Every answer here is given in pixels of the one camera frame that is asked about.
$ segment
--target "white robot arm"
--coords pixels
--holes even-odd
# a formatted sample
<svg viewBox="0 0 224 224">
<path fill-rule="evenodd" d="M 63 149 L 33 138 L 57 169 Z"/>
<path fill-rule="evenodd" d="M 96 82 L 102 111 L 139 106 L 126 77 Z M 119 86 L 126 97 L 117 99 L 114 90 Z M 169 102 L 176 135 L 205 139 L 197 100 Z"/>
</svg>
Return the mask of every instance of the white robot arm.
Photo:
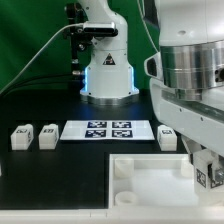
<svg viewBox="0 0 224 224">
<path fill-rule="evenodd" d="M 183 135 L 193 155 L 195 189 L 201 199 L 208 204 L 223 202 L 224 2 L 154 3 L 160 52 L 145 61 L 145 70 L 152 77 L 155 114 Z"/>
<path fill-rule="evenodd" d="M 117 105 L 135 99 L 139 91 L 134 87 L 134 70 L 127 60 L 127 22 L 109 8 L 107 0 L 80 0 L 79 3 L 89 20 L 84 24 L 84 32 L 105 27 L 118 32 L 114 37 L 98 35 L 93 38 L 82 99 L 101 105 Z"/>
</svg>

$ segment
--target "black table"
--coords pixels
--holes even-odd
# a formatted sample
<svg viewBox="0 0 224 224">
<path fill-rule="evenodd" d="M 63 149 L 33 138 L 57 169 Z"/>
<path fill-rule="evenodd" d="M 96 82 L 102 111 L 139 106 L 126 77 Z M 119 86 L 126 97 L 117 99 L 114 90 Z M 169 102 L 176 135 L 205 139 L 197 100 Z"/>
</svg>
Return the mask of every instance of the black table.
<svg viewBox="0 0 224 224">
<path fill-rule="evenodd" d="M 0 209 L 97 209 L 108 206 L 110 154 L 162 153 L 154 141 L 59 141 L 54 151 L 41 151 L 44 125 L 67 120 L 149 120 L 156 137 L 159 122 L 149 91 L 139 101 L 103 107 L 80 101 L 69 90 L 23 90 L 0 99 Z M 18 125 L 34 126 L 28 151 L 12 151 L 10 135 Z M 176 153 L 185 153 L 178 137 Z"/>
</svg>

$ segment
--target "white cube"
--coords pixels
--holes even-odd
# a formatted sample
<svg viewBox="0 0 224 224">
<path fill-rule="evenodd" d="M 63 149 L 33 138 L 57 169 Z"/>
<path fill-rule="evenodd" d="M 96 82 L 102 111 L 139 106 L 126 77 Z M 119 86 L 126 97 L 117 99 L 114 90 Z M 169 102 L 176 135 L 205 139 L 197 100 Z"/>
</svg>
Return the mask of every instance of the white cube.
<svg viewBox="0 0 224 224">
<path fill-rule="evenodd" d="M 177 136 L 172 128 L 160 125 L 157 130 L 157 140 L 162 151 L 177 150 Z"/>
<path fill-rule="evenodd" d="M 40 149 L 55 149 L 58 139 L 58 125 L 45 125 L 39 135 L 39 147 Z"/>
<path fill-rule="evenodd" d="M 33 141 L 33 126 L 18 126 L 11 135 L 12 150 L 27 150 Z"/>
</svg>

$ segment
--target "cable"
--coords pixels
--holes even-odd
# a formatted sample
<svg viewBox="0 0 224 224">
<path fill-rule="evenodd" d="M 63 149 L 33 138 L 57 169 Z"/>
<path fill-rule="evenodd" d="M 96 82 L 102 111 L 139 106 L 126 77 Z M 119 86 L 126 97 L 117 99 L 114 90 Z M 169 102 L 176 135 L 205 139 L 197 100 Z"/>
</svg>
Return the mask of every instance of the cable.
<svg viewBox="0 0 224 224">
<path fill-rule="evenodd" d="M 32 78 L 28 78 L 26 80 L 20 81 L 20 82 L 16 82 L 14 84 L 12 84 L 11 86 L 9 86 L 3 93 L 1 96 L 4 96 L 5 93 L 7 94 L 8 92 L 12 91 L 14 88 L 17 88 L 20 85 L 29 83 L 29 82 L 34 82 L 36 80 L 40 80 L 40 79 L 51 79 L 51 78 L 61 78 L 61 77 L 67 77 L 67 76 L 71 76 L 71 74 L 63 74 L 63 75 L 50 75 L 50 76 L 36 76 L 36 77 L 32 77 Z"/>
<path fill-rule="evenodd" d="M 34 85 L 50 85 L 50 84 L 62 84 L 62 83 L 65 83 L 67 84 L 68 81 L 59 81 L 59 82 L 41 82 L 41 83 L 28 83 L 28 84 L 21 84 L 21 85 L 18 85 L 12 89 L 7 89 L 2 95 L 1 97 L 5 97 L 8 93 L 10 93 L 11 91 L 17 89 L 17 88 L 22 88 L 22 87 L 26 87 L 26 86 L 34 86 Z"/>
<path fill-rule="evenodd" d="M 22 80 L 20 82 L 16 82 L 14 84 L 12 84 L 9 88 L 14 88 L 14 86 L 20 85 L 20 84 L 24 84 L 27 82 L 33 82 L 39 79 L 51 79 L 51 78 L 60 78 L 60 77 L 67 77 L 67 76 L 72 76 L 71 73 L 68 74 L 60 74 L 60 75 L 40 75 L 40 76 L 34 76 L 31 78 L 27 78 L 25 80 Z"/>
<path fill-rule="evenodd" d="M 154 44 L 154 42 L 153 42 L 153 40 L 152 40 L 152 37 L 151 37 L 151 35 L 150 35 L 149 31 L 148 31 L 146 22 L 145 22 L 144 19 L 143 19 L 143 18 L 144 18 L 144 15 L 143 15 L 143 12 L 142 12 L 141 5 L 140 5 L 140 1 L 139 1 L 139 0 L 137 0 L 137 4 L 138 4 L 139 13 L 140 13 L 140 15 L 141 15 L 142 23 L 143 23 L 143 26 L 144 26 L 144 28 L 145 28 L 146 34 L 147 34 L 147 36 L 148 36 L 148 38 L 149 38 L 149 40 L 150 40 L 150 42 L 151 42 L 151 44 L 152 44 L 154 50 L 156 51 L 156 53 L 158 53 L 159 51 L 158 51 L 158 49 L 156 48 L 156 46 L 155 46 L 155 44 Z"/>
<path fill-rule="evenodd" d="M 48 42 L 33 56 L 33 58 L 25 65 L 25 67 L 19 72 L 19 74 L 10 82 L 8 83 L 1 91 L 0 91 L 0 95 L 2 95 L 2 93 L 7 90 L 19 77 L 21 77 L 23 75 L 23 73 L 27 70 L 27 68 L 33 63 L 33 61 L 36 60 L 36 58 L 45 50 L 45 48 L 48 47 L 48 45 L 55 39 L 55 37 L 57 37 L 58 34 L 60 34 L 62 31 L 64 31 L 65 29 L 71 28 L 71 27 L 80 27 L 82 26 L 83 23 L 78 23 L 78 24 L 71 24 L 71 25 L 67 25 L 63 28 L 61 28 L 59 31 L 57 31 L 49 40 Z"/>
</svg>

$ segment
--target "green screen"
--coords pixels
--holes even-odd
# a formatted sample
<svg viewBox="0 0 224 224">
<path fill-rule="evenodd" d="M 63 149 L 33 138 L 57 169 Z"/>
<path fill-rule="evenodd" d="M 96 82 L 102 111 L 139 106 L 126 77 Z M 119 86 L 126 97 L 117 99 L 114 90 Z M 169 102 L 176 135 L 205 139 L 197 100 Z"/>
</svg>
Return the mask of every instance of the green screen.
<svg viewBox="0 0 224 224">
<path fill-rule="evenodd" d="M 0 88 L 15 77 L 39 49 L 60 28 L 68 25 L 64 11 L 66 0 L 1 0 L 0 1 Z M 112 10 L 128 22 L 128 59 L 135 69 L 135 85 L 148 88 L 144 60 L 155 53 L 143 28 L 136 0 L 109 0 Z M 149 27 L 158 46 L 158 31 Z M 90 50 L 79 54 L 82 66 L 90 60 Z M 24 73 L 36 75 L 64 74 L 70 69 L 70 41 L 59 35 Z"/>
</svg>

